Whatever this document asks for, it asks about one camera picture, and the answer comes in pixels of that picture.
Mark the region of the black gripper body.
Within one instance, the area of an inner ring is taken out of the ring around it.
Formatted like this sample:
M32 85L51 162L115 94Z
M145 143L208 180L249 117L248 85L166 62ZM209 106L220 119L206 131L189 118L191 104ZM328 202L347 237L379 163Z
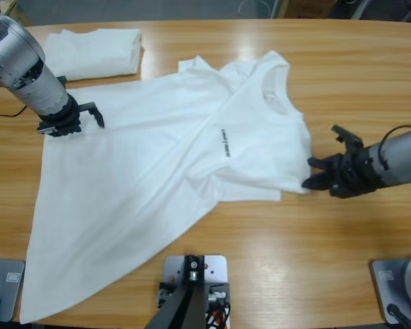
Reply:
M81 132L79 106L73 97L69 97L66 105L56 114L39 115L40 123L37 132L52 137L66 136Z
M325 159L329 194L341 199L372 193L386 185L373 168L370 147L346 149Z

